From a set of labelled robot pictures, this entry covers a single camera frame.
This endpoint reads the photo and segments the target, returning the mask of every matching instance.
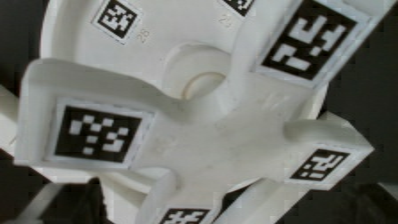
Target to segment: black and white square marker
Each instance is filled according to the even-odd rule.
[[[245,17],[254,0],[222,0],[222,2],[233,8],[234,12]]]
[[[138,10],[121,0],[106,0],[94,18],[99,30],[124,44],[140,19]]]
[[[304,0],[261,66],[312,80],[357,22],[314,0]]]
[[[169,209],[160,224],[201,224],[209,210]]]
[[[55,155],[122,163],[142,119],[66,106]]]
[[[344,152],[318,149],[305,163],[302,164],[291,179],[323,181],[339,164],[343,163],[348,155],[350,154]]]

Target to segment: black pattern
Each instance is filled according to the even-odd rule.
[[[140,118],[67,106],[55,155],[122,162],[140,121]]]
[[[110,0],[96,22],[121,39],[126,37],[135,19],[137,13],[117,0]]]
[[[296,170],[291,179],[321,181],[336,167],[343,163],[348,153],[318,149],[311,155],[300,169]]]
[[[208,212],[206,209],[169,209],[160,224],[201,224]]]
[[[305,23],[305,25],[302,29],[296,29],[302,23]],[[339,14],[339,12],[316,1],[304,0],[261,65],[311,80],[328,62],[355,25],[357,22]],[[293,30],[300,30],[300,32],[295,33],[304,34],[311,32],[311,29],[314,31],[311,41],[304,41],[302,38],[291,36]],[[327,37],[332,40],[328,47],[325,47]],[[282,48],[289,48],[291,55],[284,54],[284,56],[275,59]],[[302,67],[291,66],[289,59],[300,60]]]

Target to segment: black background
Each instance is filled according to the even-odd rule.
[[[28,61],[39,56],[44,0],[0,1],[0,83],[18,93]],[[279,223],[336,224],[341,191],[355,183],[398,183],[398,8],[330,83],[325,110],[352,122],[375,153],[332,191],[312,191]],[[46,179],[26,168],[12,167],[0,153],[0,222],[14,217]]]

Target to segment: circular opening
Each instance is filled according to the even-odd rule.
[[[204,96],[229,73],[231,56],[202,44],[177,46],[169,54],[161,89],[177,99]]]

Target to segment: white plastic body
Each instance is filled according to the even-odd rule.
[[[231,13],[218,1],[181,1],[179,7],[161,5],[169,14],[158,13],[158,3],[154,5],[153,2],[137,1],[131,4],[142,14],[135,27],[138,32],[124,45],[108,35],[101,35],[90,23],[101,7],[99,1],[69,0],[53,1],[50,4],[42,56],[112,72],[53,60],[32,64],[23,81],[18,163],[87,170],[113,169],[113,172],[140,171],[149,167],[169,169],[172,174],[156,183],[144,201],[138,224],[158,223],[172,207],[208,209],[209,214],[201,224],[209,223],[225,192],[256,178],[266,178],[270,188],[281,189],[270,193],[273,197],[263,201],[261,206],[266,208],[282,200],[284,191],[296,195],[291,197],[293,204],[300,198],[296,192],[330,189],[371,152],[371,146],[352,126],[343,125],[343,120],[334,116],[323,121],[314,118],[325,96],[325,84],[394,1],[378,1],[375,7],[371,1],[330,2],[357,10],[360,30],[355,33],[355,41],[339,50],[344,57],[334,58],[327,75],[311,83],[252,71],[256,58],[270,47],[266,43],[281,32],[281,21],[295,12],[298,3],[293,1],[257,0],[245,18]],[[225,14],[231,14],[233,18],[231,27],[222,23]],[[181,20],[179,16],[192,17],[192,20]],[[193,30],[192,21],[201,22]],[[161,30],[156,27],[179,29],[177,32],[167,33],[165,30],[176,29]],[[144,43],[138,42],[142,29],[151,31]],[[202,70],[202,66],[190,66],[195,59],[199,64],[215,60],[222,63]],[[206,72],[227,75],[220,86],[193,100],[177,100],[176,98],[185,98],[179,90],[186,80]],[[48,136],[57,132],[57,129],[50,128],[55,121],[48,118],[55,117],[60,98],[92,102],[97,106],[117,105],[154,115],[137,157],[126,166],[48,159]],[[291,180],[291,175],[320,148],[348,153],[350,157],[323,181]],[[140,205],[144,196],[142,200],[138,198],[140,196],[131,201],[138,201]],[[231,208],[224,215],[234,215],[234,212]],[[270,223],[282,213],[281,207],[275,207],[275,219]],[[241,220],[259,222],[265,219],[261,214],[254,216],[250,218],[247,214]]]

